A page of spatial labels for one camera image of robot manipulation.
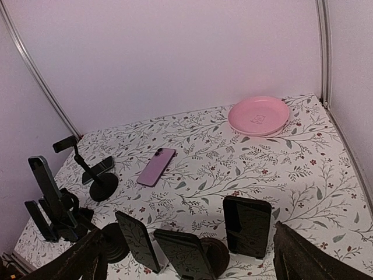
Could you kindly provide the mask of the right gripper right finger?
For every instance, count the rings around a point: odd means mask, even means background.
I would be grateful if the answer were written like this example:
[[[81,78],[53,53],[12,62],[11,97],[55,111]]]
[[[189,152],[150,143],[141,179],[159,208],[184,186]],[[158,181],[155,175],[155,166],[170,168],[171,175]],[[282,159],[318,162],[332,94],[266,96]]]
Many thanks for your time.
[[[331,257],[295,230],[276,222],[273,259],[277,279],[372,279]]]

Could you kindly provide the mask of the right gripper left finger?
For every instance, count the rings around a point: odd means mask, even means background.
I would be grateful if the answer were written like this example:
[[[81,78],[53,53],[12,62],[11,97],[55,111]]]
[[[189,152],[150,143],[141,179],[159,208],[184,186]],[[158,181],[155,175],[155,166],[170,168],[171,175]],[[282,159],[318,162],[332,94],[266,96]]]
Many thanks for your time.
[[[58,258],[29,273],[28,279],[106,279],[108,258],[101,230],[94,229]]]

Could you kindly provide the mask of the black phone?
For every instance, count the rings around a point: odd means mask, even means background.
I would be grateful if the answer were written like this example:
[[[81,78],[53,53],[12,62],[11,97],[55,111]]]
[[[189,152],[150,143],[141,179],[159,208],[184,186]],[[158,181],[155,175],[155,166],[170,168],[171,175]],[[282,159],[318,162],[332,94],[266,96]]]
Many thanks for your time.
[[[106,172],[109,172],[111,169],[114,168],[114,159],[112,156],[109,156],[105,159],[103,159],[100,163],[94,165],[91,170],[92,172],[99,176]],[[84,172],[82,175],[82,184],[86,185],[92,181],[92,177],[88,172]]]
[[[52,227],[43,217],[37,203],[35,201],[25,201],[24,204],[45,240],[49,242],[57,242],[57,235],[54,233]]]
[[[264,200],[226,196],[223,213],[228,249],[262,260],[266,255],[272,206]]]
[[[216,279],[196,235],[157,229],[154,237],[181,279]]]
[[[145,225],[121,211],[116,211],[115,216],[134,259],[158,274],[161,266]]]

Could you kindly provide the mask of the teal green phone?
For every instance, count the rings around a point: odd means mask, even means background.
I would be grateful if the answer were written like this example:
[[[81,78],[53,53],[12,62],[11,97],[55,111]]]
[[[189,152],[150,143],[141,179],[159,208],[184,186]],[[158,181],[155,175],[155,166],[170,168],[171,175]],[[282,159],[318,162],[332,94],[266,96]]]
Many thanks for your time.
[[[70,228],[76,228],[78,223],[70,210],[64,207],[62,193],[57,187],[45,157],[32,156],[28,158],[28,163],[54,217],[62,224]]]

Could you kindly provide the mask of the white folding stand front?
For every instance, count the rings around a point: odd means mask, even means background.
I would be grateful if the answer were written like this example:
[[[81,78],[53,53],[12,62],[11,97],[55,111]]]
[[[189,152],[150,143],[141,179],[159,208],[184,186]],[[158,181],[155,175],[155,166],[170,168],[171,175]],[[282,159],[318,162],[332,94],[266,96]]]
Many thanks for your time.
[[[159,266],[160,266],[160,273],[162,273],[169,265],[169,260],[162,251],[160,245],[158,244],[157,240],[155,239],[154,236],[154,231],[149,233],[150,240],[153,246],[154,253],[156,255],[156,258],[158,260]]]

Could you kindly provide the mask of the dark grey folding stand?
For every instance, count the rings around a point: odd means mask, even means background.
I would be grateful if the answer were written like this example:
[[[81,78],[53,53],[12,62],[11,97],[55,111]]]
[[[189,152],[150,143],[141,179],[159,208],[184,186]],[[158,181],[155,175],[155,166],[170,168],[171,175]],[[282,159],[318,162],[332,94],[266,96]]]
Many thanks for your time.
[[[214,276],[220,277],[227,269],[230,262],[229,250],[226,245],[215,238],[204,237],[200,239],[203,250],[206,253]]]

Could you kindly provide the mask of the pink phone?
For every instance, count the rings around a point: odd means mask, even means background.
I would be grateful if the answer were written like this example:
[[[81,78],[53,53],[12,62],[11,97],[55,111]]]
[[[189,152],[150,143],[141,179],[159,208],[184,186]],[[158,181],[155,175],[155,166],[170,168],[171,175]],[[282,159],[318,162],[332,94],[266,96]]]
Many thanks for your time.
[[[175,149],[158,148],[136,182],[142,186],[155,187],[175,154]]]

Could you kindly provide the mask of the floral table mat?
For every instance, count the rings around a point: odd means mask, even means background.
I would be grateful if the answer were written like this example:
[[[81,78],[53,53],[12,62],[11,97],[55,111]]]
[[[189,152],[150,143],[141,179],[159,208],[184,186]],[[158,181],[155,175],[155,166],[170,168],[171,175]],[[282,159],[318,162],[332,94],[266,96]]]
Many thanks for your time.
[[[273,138],[231,129],[229,107],[169,115],[101,129],[78,144],[89,165],[114,158],[119,185],[94,202],[83,170],[70,156],[55,181],[94,211],[103,227],[122,211],[153,231],[163,225],[226,240],[223,198],[265,200],[282,222],[323,252],[372,274],[372,216],[341,138],[314,95],[285,99],[290,118]],[[158,148],[176,154],[155,187],[137,178]]]

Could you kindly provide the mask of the pink plate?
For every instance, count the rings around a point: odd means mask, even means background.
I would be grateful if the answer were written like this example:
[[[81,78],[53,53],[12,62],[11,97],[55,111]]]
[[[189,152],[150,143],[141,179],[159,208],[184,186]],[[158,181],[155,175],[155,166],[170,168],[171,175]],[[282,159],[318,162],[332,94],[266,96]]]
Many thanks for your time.
[[[290,117],[288,105],[275,97],[255,96],[235,104],[228,112],[228,123],[247,136],[268,136],[280,131]]]

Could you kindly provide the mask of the front aluminium rail frame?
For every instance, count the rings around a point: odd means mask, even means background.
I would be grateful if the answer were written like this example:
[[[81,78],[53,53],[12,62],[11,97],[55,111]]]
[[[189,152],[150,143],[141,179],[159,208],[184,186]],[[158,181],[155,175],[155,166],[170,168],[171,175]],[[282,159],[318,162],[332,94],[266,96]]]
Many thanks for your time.
[[[18,280],[30,273],[30,270],[16,261],[11,255],[1,254],[1,279]]]

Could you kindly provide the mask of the left aluminium corner post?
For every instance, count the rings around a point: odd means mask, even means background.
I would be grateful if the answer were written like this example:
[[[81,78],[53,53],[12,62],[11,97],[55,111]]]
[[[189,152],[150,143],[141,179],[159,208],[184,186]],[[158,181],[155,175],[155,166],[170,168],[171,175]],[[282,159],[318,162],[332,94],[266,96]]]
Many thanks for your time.
[[[55,97],[48,83],[38,69],[36,63],[33,61],[32,56],[30,55],[11,18],[11,15],[5,5],[5,1],[3,0],[1,0],[1,18],[26,68],[29,70],[31,76],[36,81],[36,84],[42,91],[43,95],[48,100],[49,104],[51,105],[59,119],[63,122],[64,126],[66,126],[68,131],[77,139],[80,139],[82,137],[81,133],[73,124],[72,120],[68,117],[67,113],[63,110],[62,106],[58,102],[58,99]]]

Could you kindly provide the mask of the aluminium corner post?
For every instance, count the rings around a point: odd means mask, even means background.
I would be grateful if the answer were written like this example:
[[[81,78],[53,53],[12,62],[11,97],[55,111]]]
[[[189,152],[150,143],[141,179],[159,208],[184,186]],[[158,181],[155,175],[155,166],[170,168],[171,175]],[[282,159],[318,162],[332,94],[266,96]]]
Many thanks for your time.
[[[321,102],[330,109],[332,97],[332,38],[329,19],[329,7],[326,0],[316,0],[321,48]]]
[[[66,126],[68,131],[77,139],[80,139],[82,137],[81,133],[73,124],[72,120],[68,117],[67,113],[63,110],[62,106],[58,102],[58,99],[55,97],[48,83],[38,69],[36,63],[33,61],[32,56],[30,55],[11,18],[11,15],[5,5],[5,1],[3,0],[1,0],[1,18],[26,68],[29,70],[31,76],[36,81],[36,84],[42,91],[43,95],[48,100],[49,104],[51,105],[59,119],[63,122],[64,126]]]

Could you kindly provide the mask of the right aluminium corner post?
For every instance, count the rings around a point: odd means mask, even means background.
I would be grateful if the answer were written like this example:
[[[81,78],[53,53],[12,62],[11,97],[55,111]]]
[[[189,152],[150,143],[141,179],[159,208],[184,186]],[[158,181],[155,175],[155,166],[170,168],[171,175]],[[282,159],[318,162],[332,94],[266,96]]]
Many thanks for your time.
[[[332,38],[329,19],[329,7],[326,0],[316,0],[321,48],[321,102],[330,109],[332,97]]]

